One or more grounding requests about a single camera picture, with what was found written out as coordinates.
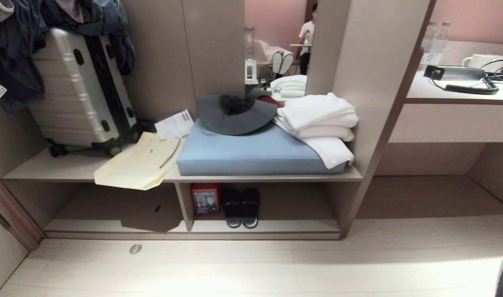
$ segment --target mirror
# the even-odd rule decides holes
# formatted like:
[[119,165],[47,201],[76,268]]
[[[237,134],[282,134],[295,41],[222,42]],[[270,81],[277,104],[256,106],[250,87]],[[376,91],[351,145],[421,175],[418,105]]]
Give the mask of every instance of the mirror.
[[317,0],[244,0],[247,94],[304,96],[316,17]]

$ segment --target paper document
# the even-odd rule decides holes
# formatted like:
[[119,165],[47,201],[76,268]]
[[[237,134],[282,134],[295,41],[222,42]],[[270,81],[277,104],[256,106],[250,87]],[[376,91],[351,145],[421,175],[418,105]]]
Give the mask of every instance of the paper document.
[[161,141],[158,135],[144,132],[137,144],[95,171],[95,183],[135,190],[159,186],[176,163],[179,144],[180,139]]
[[157,122],[154,126],[161,140],[184,137],[189,134],[193,128],[193,119],[186,109],[181,113],[168,117],[165,120]]

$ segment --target pink wall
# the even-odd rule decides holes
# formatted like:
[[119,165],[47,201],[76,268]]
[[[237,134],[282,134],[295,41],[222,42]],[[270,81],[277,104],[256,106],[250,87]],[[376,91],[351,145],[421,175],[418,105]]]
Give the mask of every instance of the pink wall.
[[503,44],[503,0],[437,0],[431,20],[451,22],[451,40]]
[[255,39],[294,51],[304,24],[306,0],[244,0],[244,22],[255,27]]

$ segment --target suitcase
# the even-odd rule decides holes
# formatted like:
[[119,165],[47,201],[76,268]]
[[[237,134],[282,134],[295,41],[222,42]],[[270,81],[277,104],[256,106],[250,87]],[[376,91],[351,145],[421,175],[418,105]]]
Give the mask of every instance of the suitcase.
[[29,109],[50,154],[66,154],[63,146],[72,145],[114,156],[121,143],[137,142],[141,131],[108,36],[51,28],[45,41],[31,56],[42,75],[44,99]]

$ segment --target beige floor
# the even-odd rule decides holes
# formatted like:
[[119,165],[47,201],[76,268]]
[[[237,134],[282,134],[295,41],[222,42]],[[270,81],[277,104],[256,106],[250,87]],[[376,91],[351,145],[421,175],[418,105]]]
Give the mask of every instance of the beige floor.
[[0,297],[493,297],[503,204],[452,178],[376,179],[344,241],[47,239]]

